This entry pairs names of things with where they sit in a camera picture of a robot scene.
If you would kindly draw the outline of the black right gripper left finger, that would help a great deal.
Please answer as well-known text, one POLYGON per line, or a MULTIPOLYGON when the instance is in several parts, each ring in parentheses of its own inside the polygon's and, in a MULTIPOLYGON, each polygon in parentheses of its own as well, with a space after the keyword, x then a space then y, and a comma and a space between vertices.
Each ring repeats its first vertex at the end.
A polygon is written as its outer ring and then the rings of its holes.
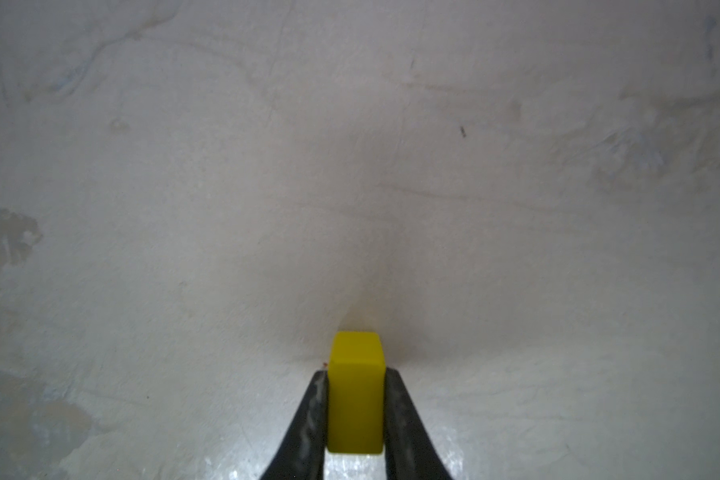
POLYGON ((323 478, 328 392, 327 371, 316 371, 277 452, 260 476, 261 480, 323 478))

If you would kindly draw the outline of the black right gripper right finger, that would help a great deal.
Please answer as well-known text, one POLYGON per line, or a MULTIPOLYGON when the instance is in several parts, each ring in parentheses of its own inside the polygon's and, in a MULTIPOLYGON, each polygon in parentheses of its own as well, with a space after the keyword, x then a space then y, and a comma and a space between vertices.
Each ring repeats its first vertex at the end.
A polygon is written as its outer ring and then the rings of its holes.
POLYGON ((384 380, 384 455, 388 479, 446 479, 438 456, 400 373, 387 368, 384 380))

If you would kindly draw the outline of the yellow block with red symbol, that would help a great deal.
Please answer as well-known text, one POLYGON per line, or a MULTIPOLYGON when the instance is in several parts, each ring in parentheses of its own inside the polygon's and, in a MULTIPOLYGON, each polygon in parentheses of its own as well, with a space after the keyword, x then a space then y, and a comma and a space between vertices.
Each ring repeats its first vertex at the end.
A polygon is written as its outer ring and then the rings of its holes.
POLYGON ((329 452, 378 455, 383 451, 385 374, 378 334, 340 331, 335 335, 327 368, 329 452))

